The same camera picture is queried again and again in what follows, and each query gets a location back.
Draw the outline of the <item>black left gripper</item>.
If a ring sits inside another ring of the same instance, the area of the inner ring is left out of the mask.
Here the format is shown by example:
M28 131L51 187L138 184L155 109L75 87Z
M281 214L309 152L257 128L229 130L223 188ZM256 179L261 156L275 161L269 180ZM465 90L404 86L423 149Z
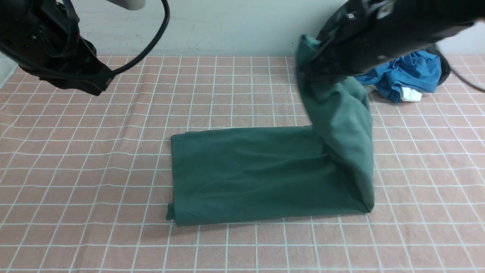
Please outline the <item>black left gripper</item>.
M76 89L90 95L99 96L107 90L114 79L114 76L92 78L94 75L111 73L111 69L98 60L94 45L85 39L82 39L78 43L75 55L66 58L50 57L43 50L33 47L24 49L23 52L27 53L27 57L30 58L31 62L36 62L45 69L50 69L61 74L90 76L89 79L84 80L67 79L19 63L19 67L26 73L37 77L41 81L46 81L59 89Z

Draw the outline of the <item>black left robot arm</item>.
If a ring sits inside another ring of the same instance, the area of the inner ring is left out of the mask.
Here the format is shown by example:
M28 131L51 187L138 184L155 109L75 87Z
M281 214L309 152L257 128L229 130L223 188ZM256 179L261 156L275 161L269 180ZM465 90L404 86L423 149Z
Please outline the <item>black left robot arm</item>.
M95 46L81 37L71 3L56 0L2 0L1 53L26 73L59 89L99 96L112 77Z

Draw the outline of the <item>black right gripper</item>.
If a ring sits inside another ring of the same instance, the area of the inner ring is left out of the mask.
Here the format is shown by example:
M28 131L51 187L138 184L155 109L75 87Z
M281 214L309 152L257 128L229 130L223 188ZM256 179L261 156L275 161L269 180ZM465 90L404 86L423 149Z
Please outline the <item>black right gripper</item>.
M357 76L412 52L405 20L416 9L415 0L347 1L321 29L303 75L308 80Z

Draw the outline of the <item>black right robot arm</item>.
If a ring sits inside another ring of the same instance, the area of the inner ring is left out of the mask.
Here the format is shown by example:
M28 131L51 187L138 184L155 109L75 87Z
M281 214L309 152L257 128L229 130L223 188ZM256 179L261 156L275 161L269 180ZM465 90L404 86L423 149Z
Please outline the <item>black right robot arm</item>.
M483 18L483 0L349 0L301 68L309 80L361 75Z

